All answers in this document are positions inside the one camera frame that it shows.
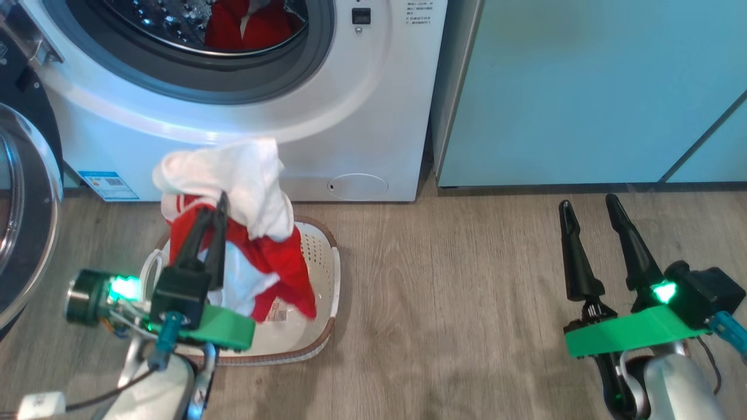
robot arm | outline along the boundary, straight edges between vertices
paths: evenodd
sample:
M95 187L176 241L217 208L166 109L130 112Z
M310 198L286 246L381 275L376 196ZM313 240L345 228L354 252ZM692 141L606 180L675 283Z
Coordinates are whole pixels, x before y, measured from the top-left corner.
M17 419L41 419L90 407L116 396L97 420L200 420L207 407L219 348L247 350L255 323L207 304L208 290L223 286L226 243L225 194L214 211L203 209L176 260L159 276L150 302L140 279L83 270L67 295L68 322L104 324L115 335L131 335L118 388L80 404L61 392L27 395ZM205 261L197 258L211 234ZM153 350L146 355L150 342ZM173 355L176 345L202 348L204 363Z
M724 324L715 320L733 320L744 290L718 268L697 272L676 262L662 274L612 194L607 210L620 237L627 287L637 298L631 315L623 317L601 302L604 285L589 265L571 203L563 201L566 293L569 300L584 302L581 318L564 328L568 352L596 361L604 402L615 420L726 420L707 378L685 351L684 340ZM740 329L732 324L728 332L740 337ZM654 356L628 359L629 351L640 348L652 349Z

washing machine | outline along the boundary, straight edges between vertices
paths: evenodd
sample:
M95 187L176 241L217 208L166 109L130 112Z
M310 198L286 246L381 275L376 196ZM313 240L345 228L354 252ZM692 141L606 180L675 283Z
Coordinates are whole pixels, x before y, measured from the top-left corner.
M292 200L415 198L447 0L285 0L292 34L253 49L207 42L227 0L17 1L55 51L64 160L104 200L157 201L167 153L261 136Z
M0 0L0 340L47 269L62 200L61 140L37 69L52 51Z

cabinet door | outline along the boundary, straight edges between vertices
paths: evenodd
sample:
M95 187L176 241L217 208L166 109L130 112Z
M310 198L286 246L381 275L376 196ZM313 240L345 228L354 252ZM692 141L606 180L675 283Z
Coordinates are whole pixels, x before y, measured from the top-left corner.
M656 182L747 88L747 1L485 1L440 186Z
M742 104L669 182L747 182L747 105Z

white washing machine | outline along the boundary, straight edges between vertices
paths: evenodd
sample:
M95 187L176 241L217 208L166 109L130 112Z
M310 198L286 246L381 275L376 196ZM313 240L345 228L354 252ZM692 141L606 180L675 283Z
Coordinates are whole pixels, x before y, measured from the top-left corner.
M40 77L64 160L105 200L159 200L168 152L257 136L292 200L415 198L447 0L285 0L302 25L261 50L205 45L215 0L18 1L61 59Z

green led light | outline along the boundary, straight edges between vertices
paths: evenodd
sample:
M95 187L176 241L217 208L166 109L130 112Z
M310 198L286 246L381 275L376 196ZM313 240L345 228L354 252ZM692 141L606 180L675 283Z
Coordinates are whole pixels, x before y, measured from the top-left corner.
M137 277L117 276L111 282L109 297L115 301L119 299L137 301L140 300L142 292L142 282Z
M669 303L677 293L677 285L673 282L663 282L653 287L656 298L661 303Z

